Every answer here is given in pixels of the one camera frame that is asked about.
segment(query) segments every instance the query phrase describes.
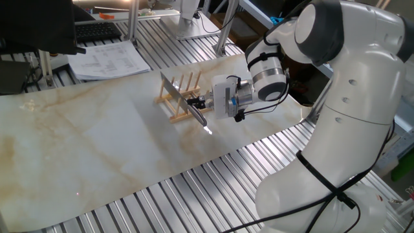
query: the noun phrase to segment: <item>keyboard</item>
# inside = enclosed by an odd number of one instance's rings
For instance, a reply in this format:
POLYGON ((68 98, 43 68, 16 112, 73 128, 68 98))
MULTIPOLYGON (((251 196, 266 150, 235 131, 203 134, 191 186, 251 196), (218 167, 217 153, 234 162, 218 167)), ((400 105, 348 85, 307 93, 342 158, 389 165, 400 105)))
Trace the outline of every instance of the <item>keyboard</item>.
POLYGON ((122 34, 114 23, 93 23, 75 25, 78 42, 93 41, 97 39, 119 38, 122 34))

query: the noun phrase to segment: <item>metal pole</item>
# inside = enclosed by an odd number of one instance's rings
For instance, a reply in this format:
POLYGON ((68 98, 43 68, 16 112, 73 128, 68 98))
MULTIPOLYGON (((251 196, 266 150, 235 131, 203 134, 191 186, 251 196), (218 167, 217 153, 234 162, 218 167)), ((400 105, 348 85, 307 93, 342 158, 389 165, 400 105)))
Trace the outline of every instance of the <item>metal pole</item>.
POLYGON ((210 8, 210 0, 204 0, 204 4, 202 6, 202 12, 207 17, 210 17, 210 13, 208 12, 209 8, 210 8))
POLYGON ((225 26, 223 29, 221 29, 219 41, 216 45, 213 46, 214 52, 218 56, 224 56, 226 55, 226 41, 228 38, 228 34, 230 33, 230 29, 232 27, 232 20, 235 16, 235 10, 239 6, 239 0, 229 0, 228 2, 228 8, 226 12, 226 17, 224 18, 223 26, 225 26))
POLYGON ((139 6, 139 0, 131 0, 129 5, 128 35, 125 36, 125 39, 136 39, 139 6))
POLYGON ((214 10, 213 14, 219 13, 219 11, 221 10, 221 8, 224 6, 224 4, 227 3, 228 0, 223 0, 221 1, 220 5, 214 10))
POLYGON ((0 212, 0 233, 8 233, 7 226, 3 219, 3 216, 1 215, 1 212, 0 212))

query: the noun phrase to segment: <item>paper document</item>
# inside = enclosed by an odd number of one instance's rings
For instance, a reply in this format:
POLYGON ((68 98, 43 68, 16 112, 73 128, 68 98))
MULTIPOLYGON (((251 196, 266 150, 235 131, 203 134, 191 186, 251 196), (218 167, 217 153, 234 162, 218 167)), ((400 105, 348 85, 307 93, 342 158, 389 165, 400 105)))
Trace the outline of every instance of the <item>paper document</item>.
POLYGON ((86 54, 68 55, 79 80, 104 80, 150 71, 130 41, 87 47, 86 54))

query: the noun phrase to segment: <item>metal stand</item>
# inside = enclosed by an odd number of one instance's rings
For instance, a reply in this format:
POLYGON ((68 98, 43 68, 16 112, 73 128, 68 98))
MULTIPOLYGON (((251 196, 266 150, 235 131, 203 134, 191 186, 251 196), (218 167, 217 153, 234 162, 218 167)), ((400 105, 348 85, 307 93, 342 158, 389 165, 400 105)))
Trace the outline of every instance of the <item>metal stand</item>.
POLYGON ((50 54, 49 54, 49 52, 39 50, 39 58, 40 58, 41 72, 43 73, 43 77, 46 80, 47 86, 48 87, 54 87, 53 86, 52 64, 50 63, 50 54))
POLYGON ((202 6, 202 13, 207 17, 210 17, 210 13, 208 12, 209 7, 210 7, 210 0, 204 0, 204 4, 202 6))
POLYGON ((225 50, 226 41, 227 41, 228 34, 230 33, 230 29, 233 23, 232 21, 230 22, 230 20, 233 19, 235 10, 237 9, 238 6, 239 6, 239 0, 229 0, 226 17, 224 18, 224 22, 223 22, 223 26, 225 25, 226 26, 221 30, 219 41, 217 42, 216 45, 213 46, 214 52, 218 56, 226 55, 226 50, 225 50))
POLYGON ((3 216, 1 215, 1 212, 0 212, 0 233, 8 233, 7 226, 3 219, 3 216))
POLYGON ((139 0, 131 0, 131 4, 129 5, 128 34, 124 39, 136 39, 139 6, 139 0))
POLYGON ((203 38, 220 34, 219 29, 204 14, 200 14, 200 16, 202 19, 193 18, 193 20, 187 20, 181 16, 166 16, 162 17, 160 21, 171 34, 176 36, 177 40, 203 38))

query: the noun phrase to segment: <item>aluminum profile table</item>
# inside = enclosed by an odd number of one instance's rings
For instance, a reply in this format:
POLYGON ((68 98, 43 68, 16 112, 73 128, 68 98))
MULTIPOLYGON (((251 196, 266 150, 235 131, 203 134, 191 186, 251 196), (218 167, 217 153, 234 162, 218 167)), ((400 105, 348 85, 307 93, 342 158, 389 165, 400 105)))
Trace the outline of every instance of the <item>aluminum profile table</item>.
MULTIPOLYGON (((126 21, 116 25, 123 34, 127 32, 126 21)), ((119 41, 106 39, 81 46, 119 41)), ((217 57, 212 49, 217 36, 177 41, 159 19, 139 21, 137 41, 138 52, 153 70, 217 57)), ((229 56, 240 53, 243 52, 233 45, 226 47, 229 56)), ((28 55, 2 55, 1 59, 27 61, 28 55)), ((83 82, 86 81, 77 80, 70 70, 54 75, 56 88, 83 82)), ((45 89, 48 87, 41 80, 25 92, 45 89)), ((259 218, 254 204, 258 184, 295 159, 296 152, 308 143, 314 127, 306 120, 96 210, 30 233, 221 232, 253 221, 259 218)), ((400 199, 373 172, 361 182, 379 190, 386 200, 400 199)), ((387 221, 381 232, 402 232, 407 224, 388 205, 387 221)), ((238 232, 258 232, 262 226, 238 232)))

